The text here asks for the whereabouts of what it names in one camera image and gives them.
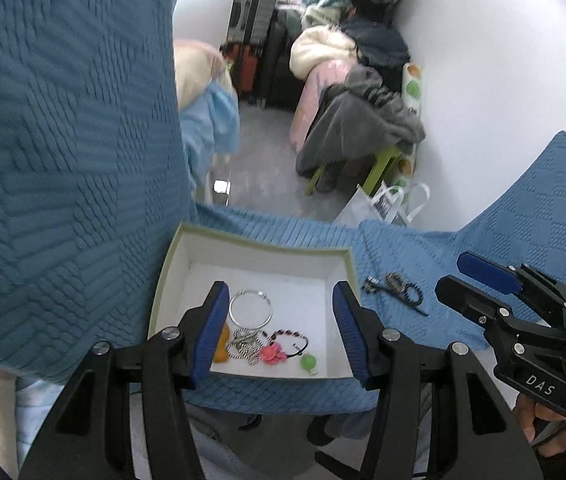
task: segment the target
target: pink bag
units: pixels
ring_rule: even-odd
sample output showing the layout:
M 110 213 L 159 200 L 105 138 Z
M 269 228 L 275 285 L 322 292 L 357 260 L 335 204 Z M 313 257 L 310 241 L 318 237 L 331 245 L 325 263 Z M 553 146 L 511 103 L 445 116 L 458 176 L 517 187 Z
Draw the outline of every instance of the pink bag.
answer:
M 326 86 L 345 81 L 346 75 L 355 64 L 356 62 L 351 59 L 332 59 L 323 61 L 310 72 L 289 129 L 289 141 L 297 153 L 301 151 L 319 109 L 321 91 Z

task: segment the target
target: hand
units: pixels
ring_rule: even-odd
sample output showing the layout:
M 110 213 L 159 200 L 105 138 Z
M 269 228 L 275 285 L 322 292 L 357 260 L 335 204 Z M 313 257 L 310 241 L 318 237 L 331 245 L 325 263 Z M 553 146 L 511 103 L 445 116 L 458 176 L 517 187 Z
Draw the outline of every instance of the hand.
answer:
M 543 420 L 566 420 L 566 416 L 560 416 L 558 413 L 554 413 L 552 410 L 546 408 L 542 404 L 534 402 L 529 397 L 524 394 L 518 394 L 516 398 L 516 406 L 512 410 L 516 420 L 518 421 L 521 430 L 523 431 L 528 442 L 531 442 L 536 437 L 536 432 L 534 430 L 534 420 L 535 418 L 541 418 Z M 563 431 L 559 436 L 552 439 L 551 441 L 543 444 L 538 452 L 540 455 L 549 457 L 566 451 L 566 431 Z

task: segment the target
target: black cable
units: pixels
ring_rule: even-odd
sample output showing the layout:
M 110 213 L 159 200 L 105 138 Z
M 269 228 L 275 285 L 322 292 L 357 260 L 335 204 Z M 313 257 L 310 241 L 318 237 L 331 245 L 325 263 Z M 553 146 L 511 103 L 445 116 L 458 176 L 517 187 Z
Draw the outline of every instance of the black cable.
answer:
M 532 446 L 532 449 L 536 450 L 536 449 L 540 448 L 541 446 L 544 446 L 548 442 L 554 440 L 557 436 L 565 433 L 565 431 L 566 431 L 566 424 L 564 426 L 561 426 L 558 430 L 554 431 L 550 436 L 548 436 L 548 437 L 544 438 L 543 440 L 541 440 L 540 442 L 537 442 L 536 444 L 534 444 Z

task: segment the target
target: white box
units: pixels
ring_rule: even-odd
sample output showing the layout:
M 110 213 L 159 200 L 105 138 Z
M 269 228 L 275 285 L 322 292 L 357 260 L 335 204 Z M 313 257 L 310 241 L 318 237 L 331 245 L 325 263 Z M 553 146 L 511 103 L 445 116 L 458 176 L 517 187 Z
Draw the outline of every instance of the white box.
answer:
M 263 327 L 300 332 L 309 339 L 305 353 L 316 357 L 316 374 L 303 370 L 299 357 L 254 366 L 230 358 L 211 371 L 250 377 L 332 379 L 352 377 L 341 334 L 332 311 L 332 288 L 346 280 L 359 296 L 354 263 L 345 249 L 295 249 L 182 224 L 168 249 L 156 287 L 148 337 L 178 325 L 189 308 L 200 306 L 214 281 L 226 282 L 230 297 L 237 292 L 263 291 L 271 301 L 272 318 Z M 236 325 L 229 316 L 230 333 Z

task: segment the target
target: black suitcase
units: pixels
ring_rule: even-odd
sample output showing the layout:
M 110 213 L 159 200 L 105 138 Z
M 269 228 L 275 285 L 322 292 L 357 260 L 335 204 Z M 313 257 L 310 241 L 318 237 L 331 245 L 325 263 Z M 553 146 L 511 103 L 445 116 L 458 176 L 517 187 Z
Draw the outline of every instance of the black suitcase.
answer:
M 234 0 L 227 28 L 227 42 L 263 46 L 276 1 Z

